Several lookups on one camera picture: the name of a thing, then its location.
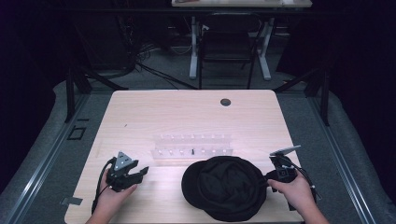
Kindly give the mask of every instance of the hand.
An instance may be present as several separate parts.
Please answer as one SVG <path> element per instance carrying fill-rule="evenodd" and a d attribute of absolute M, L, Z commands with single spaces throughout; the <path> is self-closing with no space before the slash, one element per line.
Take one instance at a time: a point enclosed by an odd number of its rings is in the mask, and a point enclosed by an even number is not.
<path fill-rule="evenodd" d="M 87 223 L 108 223 L 119 211 L 125 199 L 128 198 L 128 196 L 130 196 L 137 188 L 137 185 L 132 185 L 121 192 L 116 192 L 113 189 L 110 189 L 106 183 L 107 172 L 108 169 L 105 170 L 100 184 L 100 190 L 104 190 L 99 196 L 96 209 Z"/>
<path fill-rule="evenodd" d="M 305 223 L 329 223 L 319 211 L 312 196 L 311 188 L 299 171 L 297 171 L 296 178 L 290 183 L 269 179 L 268 184 L 271 188 L 277 189 L 285 195 L 286 200 L 300 213 Z"/>

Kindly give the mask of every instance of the dark background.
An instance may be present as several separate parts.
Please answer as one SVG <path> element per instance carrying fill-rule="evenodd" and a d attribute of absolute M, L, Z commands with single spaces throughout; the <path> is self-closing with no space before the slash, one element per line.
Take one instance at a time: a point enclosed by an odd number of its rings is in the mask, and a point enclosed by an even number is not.
<path fill-rule="evenodd" d="M 70 7 L 111 7 L 107 1 L 68 1 Z M 169 1 L 135 1 L 137 7 L 166 7 Z M 301 76 L 318 67 L 337 36 L 344 45 L 331 66 L 331 91 L 357 129 L 388 196 L 396 202 L 396 3 L 383 0 L 313 1 L 311 10 L 353 10 L 354 20 L 294 21 L 290 43 L 277 68 Z M 53 6 L 64 5 L 60 1 Z M 42 1 L 22 0 L 0 6 L 1 186 L 15 174 L 53 107 L 52 88 L 65 80 L 75 62 L 93 69 L 131 66 L 114 17 L 79 16 L 68 21 L 48 14 Z M 169 21 L 140 21 L 143 32 L 166 30 Z M 151 38 L 167 48 L 166 32 Z"/>

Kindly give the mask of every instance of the white table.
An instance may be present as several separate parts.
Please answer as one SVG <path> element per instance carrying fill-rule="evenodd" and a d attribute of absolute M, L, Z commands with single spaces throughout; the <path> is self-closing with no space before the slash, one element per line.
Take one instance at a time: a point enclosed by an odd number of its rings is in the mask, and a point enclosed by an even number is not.
<path fill-rule="evenodd" d="M 177 3 L 176 0 L 172 0 L 173 7 L 289 7 L 289 8 L 304 8 L 311 7 L 312 2 L 310 0 L 197 0 L 189 1 L 184 3 Z M 262 68 L 262 75 L 265 80 L 271 80 L 271 74 L 268 68 L 268 63 L 265 59 L 265 53 L 268 48 L 268 43 L 271 37 L 271 33 L 274 27 L 274 19 L 269 20 L 265 23 L 262 35 L 264 40 L 262 41 L 262 48 L 258 49 L 258 55 L 260 65 Z M 196 48 L 196 34 L 197 27 L 195 18 L 191 20 L 191 65 L 190 65 L 190 78 L 196 79 L 196 70 L 198 66 L 198 56 Z"/>
<path fill-rule="evenodd" d="M 221 99 L 231 104 L 224 106 Z M 154 136 L 161 134 L 229 135 L 233 156 L 252 162 L 264 175 L 274 170 L 269 154 L 293 146 L 273 91 L 116 91 L 73 196 L 82 203 L 69 205 L 65 222 L 84 223 L 90 217 L 99 174 L 122 151 L 139 160 L 132 173 L 149 169 L 112 222 L 219 223 L 189 205 L 181 192 L 186 168 L 206 159 L 154 159 Z M 299 164 L 295 152 L 288 156 Z M 268 188 L 261 210 L 248 222 L 301 221 L 284 196 Z"/>

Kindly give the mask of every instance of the black hat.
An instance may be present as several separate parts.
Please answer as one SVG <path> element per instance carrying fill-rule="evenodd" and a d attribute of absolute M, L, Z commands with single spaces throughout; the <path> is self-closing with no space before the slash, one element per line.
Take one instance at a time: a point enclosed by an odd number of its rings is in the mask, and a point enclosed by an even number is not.
<path fill-rule="evenodd" d="M 187 202 L 220 221 L 246 221 L 266 198 L 266 179 L 249 161 L 218 156 L 190 165 L 181 180 Z"/>

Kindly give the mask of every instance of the chair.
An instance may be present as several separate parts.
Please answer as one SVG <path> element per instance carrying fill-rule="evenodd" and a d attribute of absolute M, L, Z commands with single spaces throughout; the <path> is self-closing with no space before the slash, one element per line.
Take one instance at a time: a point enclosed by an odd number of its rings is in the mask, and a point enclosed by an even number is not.
<path fill-rule="evenodd" d="M 198 48 L 199 89 L 202 89 L 204 63 L 250 63 L 247 89 L 250 89 L 257 45 L 264 23 L 252 13 L 213 13 L 200 22 Z"/>

